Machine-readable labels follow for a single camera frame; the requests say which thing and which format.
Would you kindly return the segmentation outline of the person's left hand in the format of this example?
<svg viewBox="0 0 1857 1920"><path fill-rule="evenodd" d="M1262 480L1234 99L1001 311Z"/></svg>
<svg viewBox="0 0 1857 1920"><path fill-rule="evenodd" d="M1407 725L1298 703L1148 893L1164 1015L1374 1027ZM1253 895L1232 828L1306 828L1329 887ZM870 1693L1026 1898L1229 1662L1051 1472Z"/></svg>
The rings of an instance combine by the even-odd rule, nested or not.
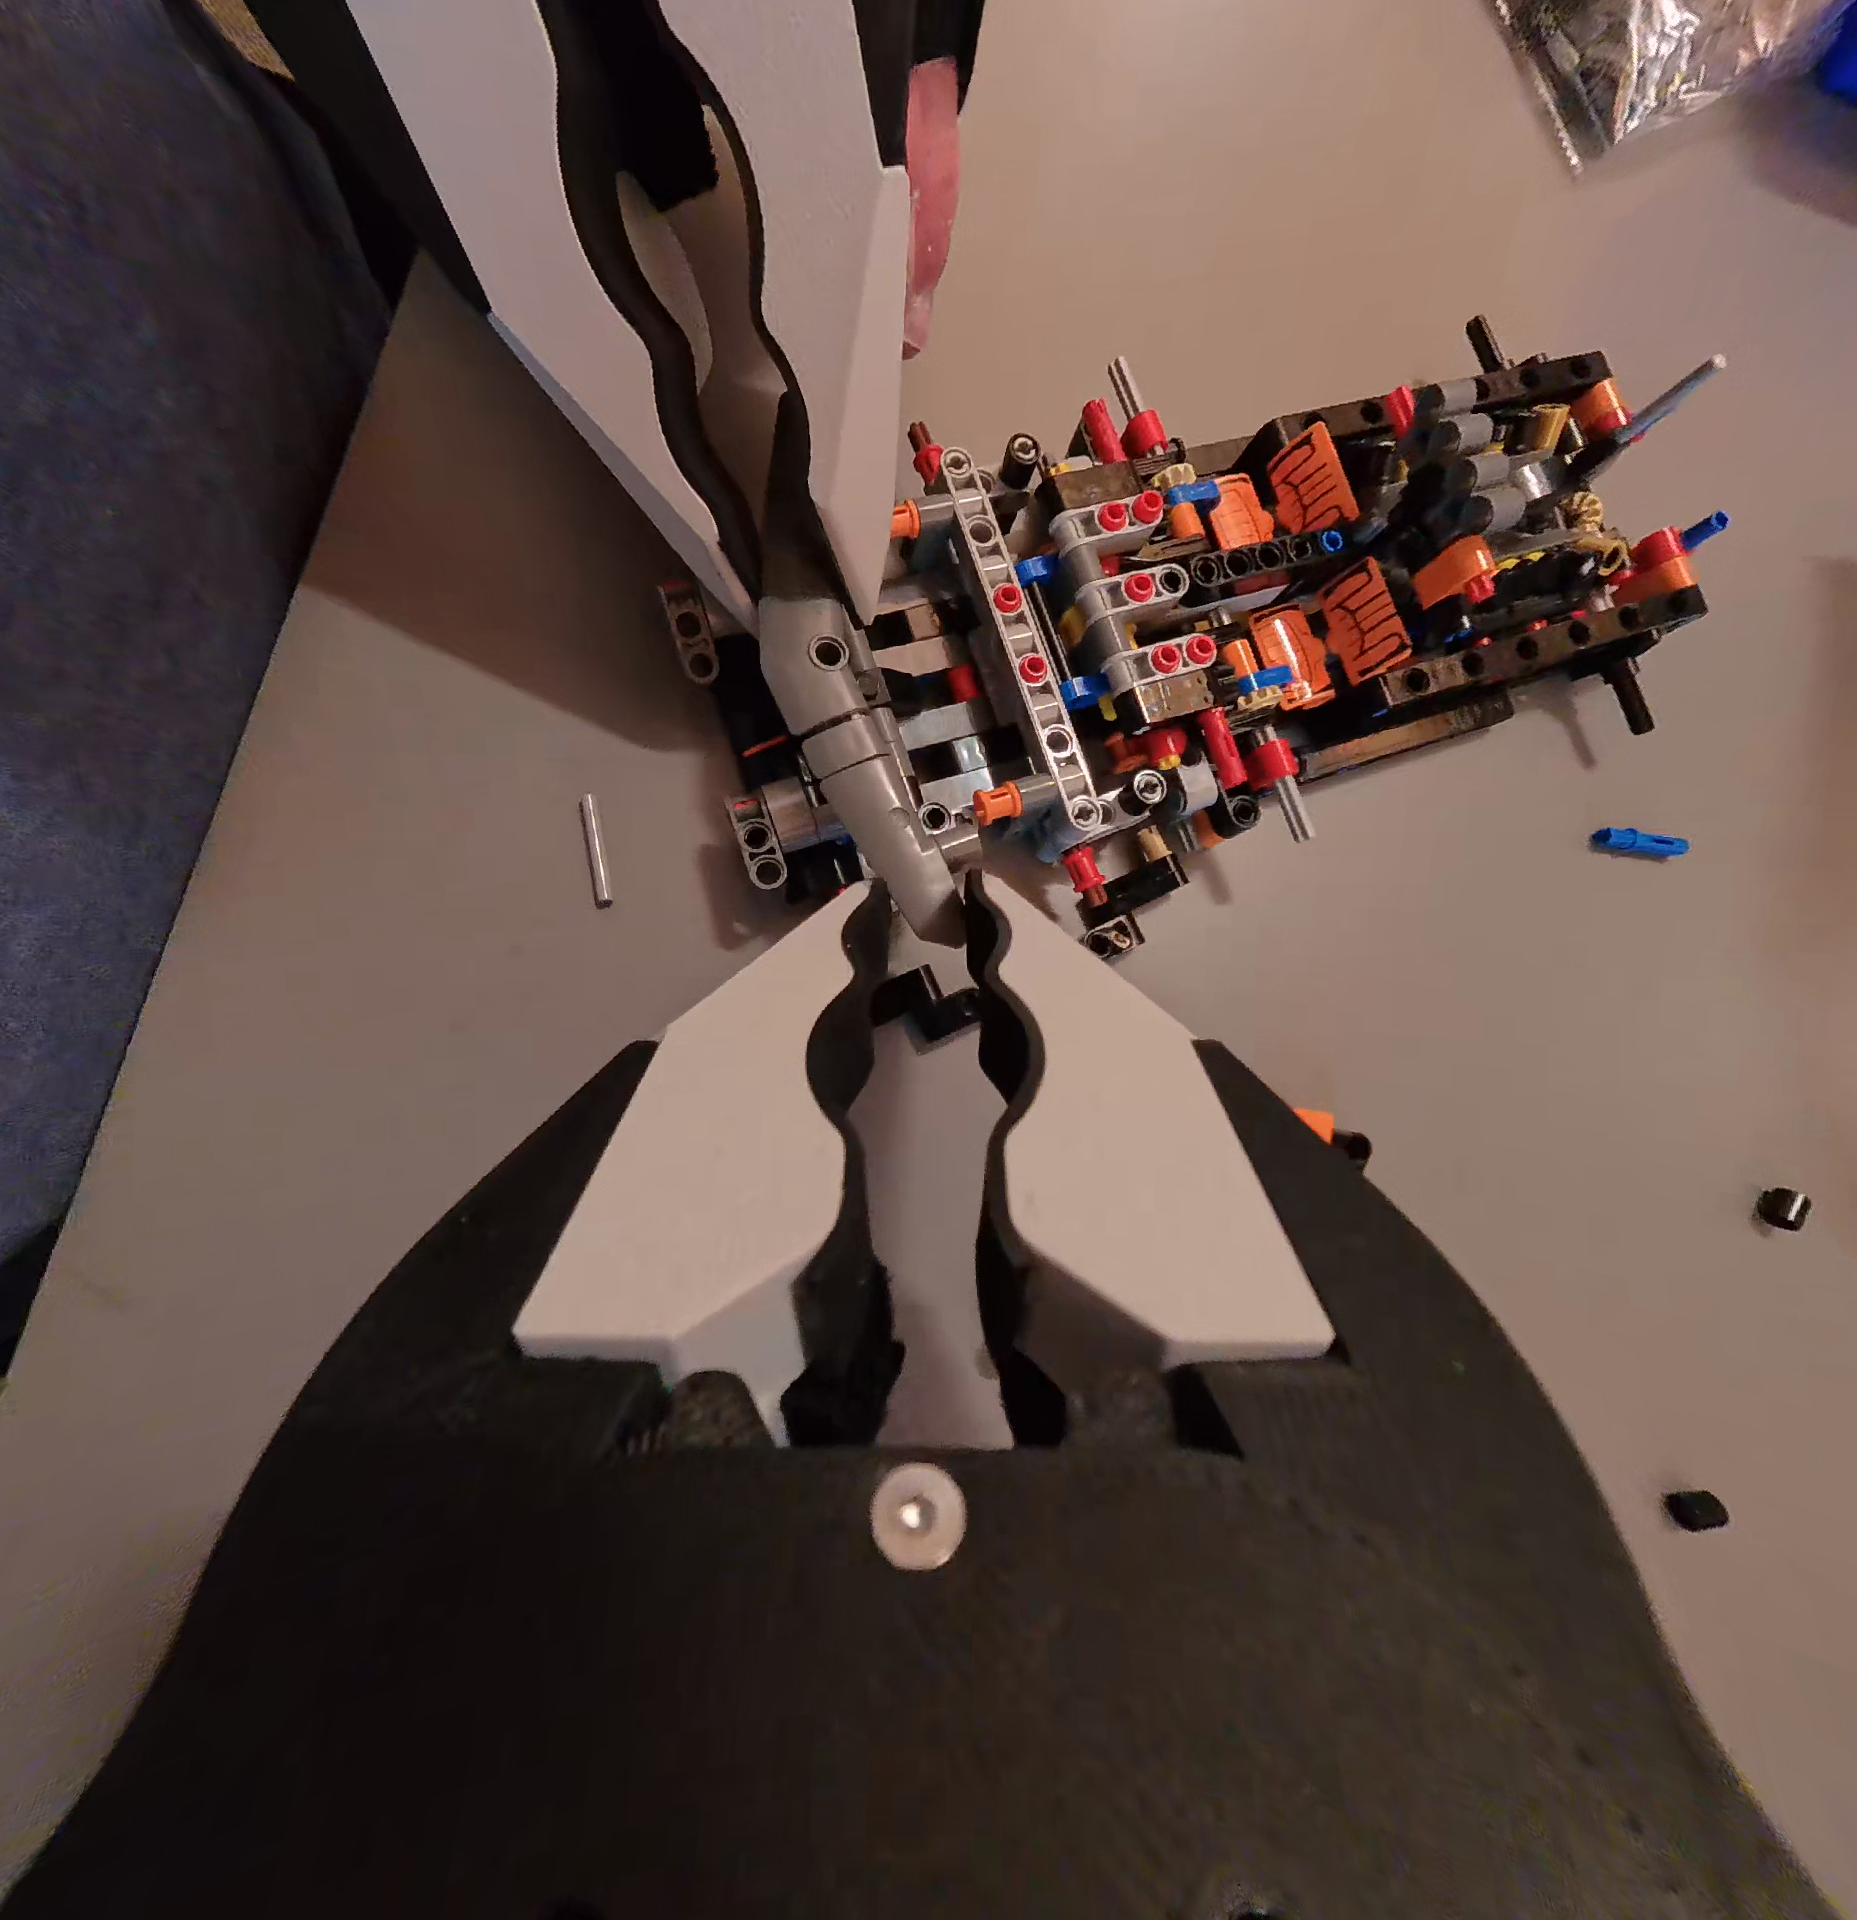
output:
<svg viewBox="0 0 1857 1920"><path fill-rule="evenodd" d="M902 355L930 346L933 306L961 210L961 67L954 55L917 62L910 80L906 169L912 196L910 294Z"/></svg>

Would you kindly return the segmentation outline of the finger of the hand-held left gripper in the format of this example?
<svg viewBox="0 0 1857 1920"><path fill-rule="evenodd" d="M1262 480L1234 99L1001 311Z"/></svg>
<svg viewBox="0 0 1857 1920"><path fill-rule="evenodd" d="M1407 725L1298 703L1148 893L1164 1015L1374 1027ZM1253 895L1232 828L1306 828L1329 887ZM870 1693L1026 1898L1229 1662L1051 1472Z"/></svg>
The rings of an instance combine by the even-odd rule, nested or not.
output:
<svg viewBox="0 0 1857 1920"><path fill-rule="evenodd" d="M902 447L912 200L885 161L853 6L666 6L742 141L760 323L811 420L811 496L848 606L877 613Z"/></svg>
<svg viewBox="0 0 1857 1920"><path fill-rule="evenodd" d="M682 243L617 173L605 88L564 85L541 6L347 14L491 328L696 583L750 617L759 526L703 420L714 332Z"/></svg>

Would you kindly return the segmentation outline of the clear bag of lego parts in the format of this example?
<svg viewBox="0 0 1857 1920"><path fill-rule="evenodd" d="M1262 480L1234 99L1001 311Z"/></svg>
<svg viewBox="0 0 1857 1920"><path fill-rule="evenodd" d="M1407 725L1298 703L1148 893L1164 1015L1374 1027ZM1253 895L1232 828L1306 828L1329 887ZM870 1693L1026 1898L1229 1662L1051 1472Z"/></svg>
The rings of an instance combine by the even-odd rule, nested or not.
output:
<svg viewBox="0 0 1857 1920"><path fill-rule="evenodd" d="M1488 6L1572 174L1717 104L1800 97L1844 6Z"/></svg>

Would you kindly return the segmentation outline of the black lego connector piece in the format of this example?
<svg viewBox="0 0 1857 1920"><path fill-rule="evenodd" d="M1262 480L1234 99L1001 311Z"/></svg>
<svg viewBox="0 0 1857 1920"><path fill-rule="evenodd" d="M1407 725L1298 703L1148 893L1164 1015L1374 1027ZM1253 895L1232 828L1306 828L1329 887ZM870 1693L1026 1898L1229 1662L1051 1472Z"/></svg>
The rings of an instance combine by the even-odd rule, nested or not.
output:
<svg viewBox="0 0 1857 1920"><path fill-rule="evenodd" d="M917 1051L940 1048L981 1023L978 987L946 987L936 968L890 974L870 996L870 1023L906 1023Z"/></svg>

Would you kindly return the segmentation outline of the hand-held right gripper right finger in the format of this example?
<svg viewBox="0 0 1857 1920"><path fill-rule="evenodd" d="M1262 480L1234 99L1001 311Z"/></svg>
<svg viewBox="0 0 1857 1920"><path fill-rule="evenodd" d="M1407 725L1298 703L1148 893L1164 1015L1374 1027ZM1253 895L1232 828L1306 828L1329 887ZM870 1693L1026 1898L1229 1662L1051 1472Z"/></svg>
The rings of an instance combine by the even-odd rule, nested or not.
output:
<svg viewBox="0 0 1857 1920"><path fill-rule="evenodd" d="M1014 1445L1108 1385L1318 1363L1333 1320L1204 1043L1018 887L963 882L983 1149L978 1307Z"/></svg>

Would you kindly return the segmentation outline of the lego car chassis model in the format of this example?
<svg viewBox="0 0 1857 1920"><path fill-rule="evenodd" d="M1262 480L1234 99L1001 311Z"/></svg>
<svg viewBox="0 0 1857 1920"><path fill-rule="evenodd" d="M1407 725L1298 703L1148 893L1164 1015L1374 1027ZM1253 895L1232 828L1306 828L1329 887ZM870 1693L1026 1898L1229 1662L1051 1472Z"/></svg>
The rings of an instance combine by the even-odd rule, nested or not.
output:
<svg viewBox="0 0 1857 1920"><path fill-rule="evenodd" d="M877 613L805 642L863 687L863 757L829 744L848 715L789 721L759 642L666 583L750 882L813 905L873 877L836 797L877 767L954 883L1026 848L1070 877L1084 943L1128 953L1201 854L1262 813L1306 842L1306 784L1495 731L1533 687L1597 676L1653 735L1640 658L1710 610L1693 553L1731 513L1630 540L1596 481L1726 355L1630 405L1597 350L1512 360L1488 318L1466 339L1458 378L1217 441L1167 433L1126 360L1059 459L1014 433L983 465L912 421Z"/></svg>

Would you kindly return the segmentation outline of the person's blue-clad body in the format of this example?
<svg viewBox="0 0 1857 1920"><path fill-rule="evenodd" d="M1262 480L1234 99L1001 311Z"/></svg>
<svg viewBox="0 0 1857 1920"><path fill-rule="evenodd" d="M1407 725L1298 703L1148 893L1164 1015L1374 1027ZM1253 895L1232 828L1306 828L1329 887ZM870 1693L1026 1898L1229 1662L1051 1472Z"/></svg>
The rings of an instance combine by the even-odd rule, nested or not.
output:
<svg viewBox="0 0 1857 1920"><path fill-rule="evenodd" d="M412 254L209 6L0 6L0 1373Z"/></svg>

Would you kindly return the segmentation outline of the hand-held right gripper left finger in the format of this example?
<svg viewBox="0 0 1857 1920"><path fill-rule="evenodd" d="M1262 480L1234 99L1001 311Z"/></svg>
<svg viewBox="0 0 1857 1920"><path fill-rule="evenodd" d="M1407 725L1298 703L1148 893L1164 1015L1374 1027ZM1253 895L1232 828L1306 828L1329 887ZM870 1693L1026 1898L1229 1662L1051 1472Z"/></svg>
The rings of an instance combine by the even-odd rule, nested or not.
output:
<svg viewBox="0 0 1857 1920"><path fill-rule="evenodd" d="M666 1023L516 1320L522 1356L728 1373L779 1445L877 1427L856 1373L894 1323L848 1120L890 931L890 887L856 882Z"/></svg>

